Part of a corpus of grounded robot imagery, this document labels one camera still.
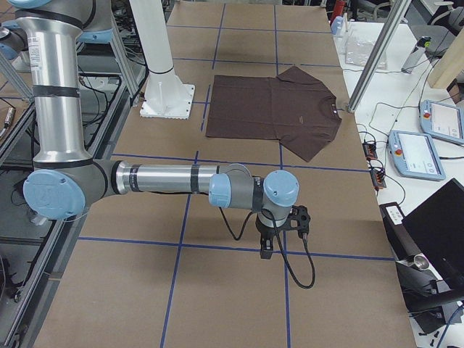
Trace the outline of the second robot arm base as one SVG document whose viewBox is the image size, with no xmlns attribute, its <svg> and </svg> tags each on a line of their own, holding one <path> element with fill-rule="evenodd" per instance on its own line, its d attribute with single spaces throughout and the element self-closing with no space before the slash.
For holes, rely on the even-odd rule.
<svg viewBox="0 0 464 348">
<path fill-rule="evenodd" d="M 30 72 L 28 37 L 16 20 L 1 23 L 1 53 L 17 71 Z"/>
</svg>

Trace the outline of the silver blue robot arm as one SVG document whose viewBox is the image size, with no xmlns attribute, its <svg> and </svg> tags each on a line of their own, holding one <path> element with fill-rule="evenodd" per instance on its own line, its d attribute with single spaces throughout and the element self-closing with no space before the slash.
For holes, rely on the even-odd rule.
<svg viewBox="0 0 464 348">
<path fill-rule="evenodd" d="M 77 42 L 111 41 L 109 1 L 15 1 L 28 40 L 40 150 L 23 185 L 28 205 L 51 220 L 80 215 L 93 203 L 128 192 L 201 194 L 222 210 L 256 216 L 260 256 L 282 245 L 282 231 L 309 232 L 307 209 L 296 206 L 297 178 L 276 170 L 261 178 L 243 165 L 131 165 L 95 159 L 84 144 Z"/>
</svg>

